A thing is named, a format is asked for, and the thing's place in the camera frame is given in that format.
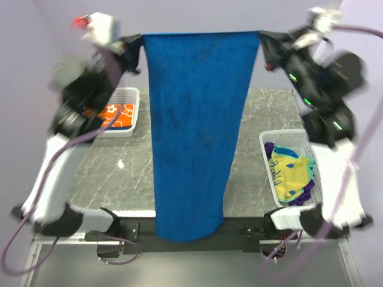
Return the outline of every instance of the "orange floral towel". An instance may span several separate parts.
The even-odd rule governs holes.
[[[117,114],[118,105],[107,105],[105,109],[98,114],[98,117],[104,120],[102,123],[102,127],[105,127],[111,120],[113,120],[114,116]],[[118,117],[117,121],[112,125],[112,127],[131,127],[133,124],[133,116],[134,116],[134,104],[126,103],[123,105],[121,114]],[[92,116],[91,111],[85,111],[85,116]]]

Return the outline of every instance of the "gray marble surface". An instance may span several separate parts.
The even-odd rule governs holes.
[[[111,210],[154,210],[148,94],[141,93],[138,121],[127,139],[97,139],[79,165],[69,192],[72,204]],[[301,128],[291,90],[249,91],[230,179],[226,216],[263,216],[276,208],[259,142],[265,130]]]

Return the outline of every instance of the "blue cloth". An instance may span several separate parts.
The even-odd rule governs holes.
[[[259,46],[257,32],[143,35],[157,235],[190,242],[223,222],[223,195]]]

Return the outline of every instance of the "basket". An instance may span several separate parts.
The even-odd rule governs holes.
[[[116,88],[108,104],[121,105],[122,103],[134,104],[132,127],[128,129],[108,129],[99,134],[97,138],[129,138],[133,135],[139,111],[139,90],[137,88]]]
[[[262,155],[265,161],[266,170],[269,177],[269,182],[271,185],[271,190],[273,192],[273,198],[275,204],[278,207],[288,206],[288,203],[282,203],[278,201],[278,197],[276,196],[276,191],[271,175],[271,171],[269,168],[269,162],[265,151],[265,143],[272,142],[276,145],[283,146],[285,148],[290,148],[295,151],[297,154],[302,154],[307,157],[311,157],[315,159],[314,165],[314,182],[315,187],[311,190],[311,198],[304,202],[303,205],[315,205],[317,203],[322,202],[323,194],[322,194],[322,186],[321,186],[321,178],[320,171],[317,164],[317,157],[308,141],[306,131],[303,129],[294,129],[294,130],[270,130],[266,132],[262,132],[259,135],[259,141],[261,143]]]

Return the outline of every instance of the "green indicator light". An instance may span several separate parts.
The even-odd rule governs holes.
[[[296,78],[293,74],[289,74],[288,76],[289,76],[290,79],[292,79],[294,82],[297,81],[297,78]]]
[[[308,99],[303,99],[305,103],[307,103],[309,106],[311,106],[311,102]]]
[[[338,130],[342,130],[342,127],[337,122],[334,121],[333,124]]]

